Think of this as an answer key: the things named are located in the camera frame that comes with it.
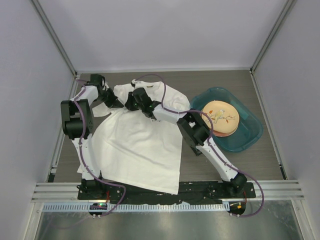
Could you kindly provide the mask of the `white t-shirt flower print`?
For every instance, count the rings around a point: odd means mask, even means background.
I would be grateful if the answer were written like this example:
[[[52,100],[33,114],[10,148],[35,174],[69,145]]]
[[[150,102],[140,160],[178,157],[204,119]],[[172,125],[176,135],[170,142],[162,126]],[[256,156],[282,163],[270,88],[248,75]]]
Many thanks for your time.
[[[103,178],[147,188],[178,185],[183,137],[177,125],[104,103],[93,115],[106,117],[92,136]]]

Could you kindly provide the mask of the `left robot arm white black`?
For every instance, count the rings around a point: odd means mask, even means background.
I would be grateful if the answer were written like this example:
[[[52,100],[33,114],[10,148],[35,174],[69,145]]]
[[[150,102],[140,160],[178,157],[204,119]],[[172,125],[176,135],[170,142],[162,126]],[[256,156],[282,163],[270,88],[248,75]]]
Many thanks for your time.
[[[123,198],[126,187],[104,181],[95,157],[92,142],[94,117],[91,105],[96,100],[103,101],[108,108],[124,107],[108,86],[85,84],[75,97],[61,102],[62,130],[72,141],[77,151],[81,180],[84,183],[81,190],[84,191],[89,187],[89,194],[100,200],[106,195],[106,185],[108,185],[121,188],[121,197]]]

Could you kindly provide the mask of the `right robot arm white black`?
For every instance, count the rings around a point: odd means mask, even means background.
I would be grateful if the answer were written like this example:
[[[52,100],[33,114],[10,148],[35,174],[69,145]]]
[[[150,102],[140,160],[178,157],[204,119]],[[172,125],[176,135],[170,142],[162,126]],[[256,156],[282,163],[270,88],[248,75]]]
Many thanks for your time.
[[[230,197],[236,198],[244,192],[247,178],[217,147],[213,139],[213,128],[209,128],[203,120],[203,117],[209,117],[207,114],[195,109],[167,107],[162,101],[151,100],[142,87],[128,93],[125,106],[131,111],[142,111],[147,118],[176,125],[183,140],[191,148],[200,151],[217,170]]]

